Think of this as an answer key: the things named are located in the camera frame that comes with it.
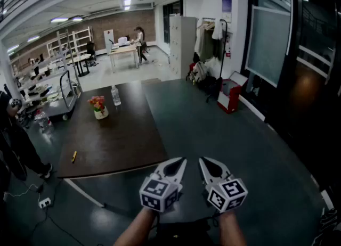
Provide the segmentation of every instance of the trash can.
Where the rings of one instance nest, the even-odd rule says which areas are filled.
[[[233,113],[237,110],[239,95],[247,79],[247,77],[236,71],[228,79],[223,79],[218,97],[218,106],[225,112]]]

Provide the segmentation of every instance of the green-gray floor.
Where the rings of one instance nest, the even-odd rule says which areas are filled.
[[[204,94],[184,80],[145,85],[144,90],[168,156],[188,159],[184,195],[172,212],[161,216],[161,222],[189,222],[214,213],[201,195],[198,158],[207,156],[225,163],[246,184],[249,195],[236,213],[249,245],[311,245],[323,207],[321,195],[308,171],[275,132],[241,103],[239,111],[230,115],[216,102],[206,104]],[[30,129],[38,154],[56,168],[67,126],[67,121],[56,123],[51,142],[36,133],[35,126]],[[62,182],[48,214],[86,246],[112,245],[141,209],[139,187],[152,171],[79,180],[87,193],[108,204],[105,209]],[[29,171],[26,183],[41,180]],[[48,180],[41,198],[52,198],[57,183],[55,176]],[[23,191],[24,185],[12,177],[10,192]],[[44,219],[37,200],[34,192],[8,197],[6,213],[16,236],[27,236]],[[212,227],[209,234],[217,242],[217,228]],[[49,219],[37,228],[30,243],[79,245]]]

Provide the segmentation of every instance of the flower pot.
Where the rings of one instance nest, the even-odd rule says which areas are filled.
[[[105,117],[107,117],[109,115],[109,112],[108,112],[106,106],[104,106],[104,110],[103,111],[99,111],[99,112],[94,111],[94,113],[95,113],[95,118],[98,119],[98,120],[101,120],[101,119],[103,119],[103,118],[105,118]]]

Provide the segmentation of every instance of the white pillar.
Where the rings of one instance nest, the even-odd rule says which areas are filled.
[[[7,47],[4,45],[3,41],[0,42],[0,64],[6,79],[7,87],[9,88],[12,97],[14,99],[22,99],[13,79],[10,57],[7,53]]]

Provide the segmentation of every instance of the wall sign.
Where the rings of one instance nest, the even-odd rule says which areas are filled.
[[[223,0],[222,19],[229,23],[232,22],[232,0]]]

